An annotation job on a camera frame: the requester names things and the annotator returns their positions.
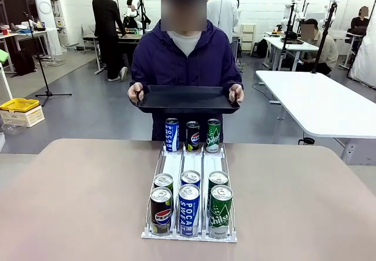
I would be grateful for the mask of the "person's left hand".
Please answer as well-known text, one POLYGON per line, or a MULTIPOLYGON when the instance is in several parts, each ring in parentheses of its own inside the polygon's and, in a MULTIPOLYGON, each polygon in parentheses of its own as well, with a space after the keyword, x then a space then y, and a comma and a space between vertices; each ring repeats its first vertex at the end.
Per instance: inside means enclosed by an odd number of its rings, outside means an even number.
POLYGON ((229 101, 231 103, 242 103, 244 99, 243 87, 239 84, 234 84, 229 89, 229 101))

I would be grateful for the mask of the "person's right hand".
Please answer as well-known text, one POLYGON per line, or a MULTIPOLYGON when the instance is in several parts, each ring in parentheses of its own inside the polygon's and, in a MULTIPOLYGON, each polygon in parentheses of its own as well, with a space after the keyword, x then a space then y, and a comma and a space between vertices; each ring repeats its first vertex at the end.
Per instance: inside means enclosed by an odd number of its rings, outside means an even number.
POLYGON ((145 98, 143 85, 140 82, 135 82, 130 86, 127 95, 131 103, 134 105, 141 105, 145 98))

